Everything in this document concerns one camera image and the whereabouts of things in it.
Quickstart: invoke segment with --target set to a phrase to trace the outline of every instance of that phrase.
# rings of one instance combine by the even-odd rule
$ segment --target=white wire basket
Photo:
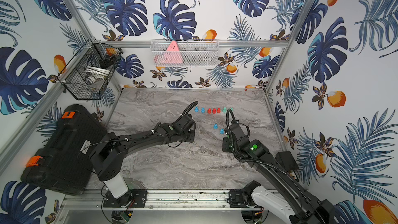
[[[175,40],[180,51],[166,51],[172,40],[152,40],[150,50],[156,66],[200,67],[219,63],[218,40]]]

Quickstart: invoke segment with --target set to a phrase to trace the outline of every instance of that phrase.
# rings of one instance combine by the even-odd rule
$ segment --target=orange latch
[[[34,156],[34,157],[31,157],[31,158],[29,159],[29,161],[27,162],[26,167],[39,166],[39,164],[38,164],[37,162],[38,162],[40,159],[42,159],[41,156]]]
[[[65,112],[62,118],[73,118],[75,112]]]

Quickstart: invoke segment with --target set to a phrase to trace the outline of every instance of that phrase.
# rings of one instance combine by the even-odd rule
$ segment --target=black wire basket
[[[70,62],[57,76],[63,86],[79,101],[101,99],[123,53],[120,48],[102,43],[92,44],[91,40],[87,40],[83,45],[83,47],[87,46],[89,48],[86,53],[67,78],[61,81],[59,76],[67,69]]]

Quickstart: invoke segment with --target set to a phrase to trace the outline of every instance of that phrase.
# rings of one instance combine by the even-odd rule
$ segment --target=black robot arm
[[[232,116],[232,125],[229,124],[229,115]],[[247,128],[248,135],[246,135],[230,109],[227,110],[226,125],[234,157],[240,162],[248,162],[279,191],[295,213],[295,215],[289,216],[291,223],[333,223],[333,205],[328,200],[320,201],[298,184],[260,141],[250,141],[249,128]]]
[[[188,105],[180,117],[171,124],[158,122],[149,131],[122,136],[116,136],[114,132],[111,132],[103,137],[92,151],[90,161],[98,179],[107,185],[113,197],[120,198],[127,193],[127,185],[120,174],[122,162],[126,156],[151,146],[193,142],[196,123],[189,111],[197,103],[195,101]]]

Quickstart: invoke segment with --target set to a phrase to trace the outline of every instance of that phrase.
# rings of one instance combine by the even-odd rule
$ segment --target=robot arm
[[[128,203],[131,197],[120,173],[123,159],[126,156],[151,146],[173,142],[180,142],[180,144],[193,142],[196,123],[188,112],[197,103],[195,101],[188,105],[180,117],[171,124],[158,122],[150,131],[123,136],[116,136],[111,132],[103,137],[91,153],[90,161],[98,179],[106,184],[115,201]]]
[[[286,223],[333,223],[333,205],[328,200],[320,201],[293,180],[260,141],[250,141],[230,109],[226,114],[226,125],[229,144],[236,159],[253,166],[285,199],[269,194],[264,187],[258,186],[251,191],[251,198],[257,205],[267,208]]]

